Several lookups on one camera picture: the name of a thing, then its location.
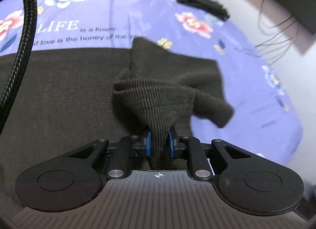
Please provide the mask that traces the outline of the dark brown ribbed pants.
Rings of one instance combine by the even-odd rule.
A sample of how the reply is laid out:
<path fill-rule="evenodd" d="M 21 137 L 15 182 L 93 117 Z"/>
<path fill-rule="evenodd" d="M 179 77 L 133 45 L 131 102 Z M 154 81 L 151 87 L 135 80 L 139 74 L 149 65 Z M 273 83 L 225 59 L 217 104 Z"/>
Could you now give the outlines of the dark brown ribbed pants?
<path fill-rule="evenodd" d="M 233 116 L 212 59 L 169 52 L 144 38 L 129 49 L 79 48 L 31 54 L 1 133 L 1 211 L 22 206 L 14 183 L 24 169 L 92 140 L 151 132 L 151 169 L 183 169 L 169 130 L 192 135 L 196 115 L 224 127 Z"/>

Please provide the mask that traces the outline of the folded black garment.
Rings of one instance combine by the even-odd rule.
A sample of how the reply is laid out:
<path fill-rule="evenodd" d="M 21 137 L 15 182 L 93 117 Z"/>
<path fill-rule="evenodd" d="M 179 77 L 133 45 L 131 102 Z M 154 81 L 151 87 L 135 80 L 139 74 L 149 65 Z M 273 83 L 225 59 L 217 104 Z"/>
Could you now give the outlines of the folded black garment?
<path fill-rule="evenodd" d="M 214 15 L 222 21 L 227 21 L 230 18 L 228 10 L 222 4 L 212 0 L 177 0 L 178 3 L 185 4 L 190 7 L 195 7 L 205 12 Z"/>

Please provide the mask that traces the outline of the purple floral bed sheet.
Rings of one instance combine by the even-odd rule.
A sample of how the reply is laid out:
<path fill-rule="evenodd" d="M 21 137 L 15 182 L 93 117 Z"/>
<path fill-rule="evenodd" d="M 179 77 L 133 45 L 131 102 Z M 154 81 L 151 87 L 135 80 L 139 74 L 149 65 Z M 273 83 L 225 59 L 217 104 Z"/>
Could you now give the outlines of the purple floral bed sheet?
<path fill-rule="evenodd" d="M 57 49 L 129 49 L 143 37 L 169 52 L 217 62 L 234 115 L 224 127 L 190 118 L 204 143 L 221 138 L 287 164 L 303 129 L 275 72 L 231 22 L 176 0 L 38 0 L 33 52 Z"/>

